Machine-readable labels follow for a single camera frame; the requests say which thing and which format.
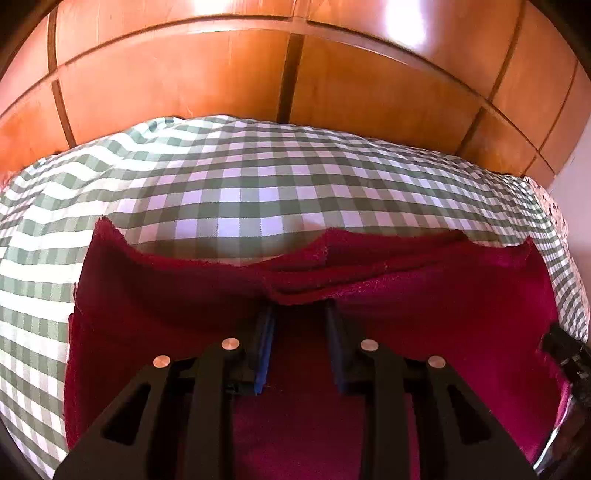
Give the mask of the wooden wardrobe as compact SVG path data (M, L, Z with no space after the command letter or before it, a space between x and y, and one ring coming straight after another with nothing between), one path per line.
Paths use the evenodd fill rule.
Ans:
M1 172L160 117L341 130L548 185L590 80L529 1L45 1L1 57Z

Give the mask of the green white checkered bedsheet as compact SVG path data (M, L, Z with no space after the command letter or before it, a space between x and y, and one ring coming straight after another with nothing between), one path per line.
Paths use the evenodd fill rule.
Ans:
M590 312L568 250L524 178L377 139L224 115L156 118L44 157L1 190L1 420L35 475L67 453L67 318L95 222L134 246L246 262L325 229L532 238L560 322L586 340Z

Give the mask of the red knit sweater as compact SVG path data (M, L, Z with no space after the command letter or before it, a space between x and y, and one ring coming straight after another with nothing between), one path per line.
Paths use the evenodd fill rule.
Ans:
M530 461L569 388L539 344L558 312L532 240L495 248L460 231L415 238L329 230L304 248L233 266L145 254L95 225L69 318L66 441L158 355L197 357L274 302L266 387L233 411L240 479L355 479L363 404L339 393L325 325L297 306L329 301L360 335L419 361L443 357Z

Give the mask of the floral bedspread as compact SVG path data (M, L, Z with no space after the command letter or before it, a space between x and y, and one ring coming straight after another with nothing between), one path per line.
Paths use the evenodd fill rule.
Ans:
M524 179L533 190L542 210L550 218L557 231L559 239L566 242L568 240L569 226L558 203L552 198L548 191L533 178L525 176Z

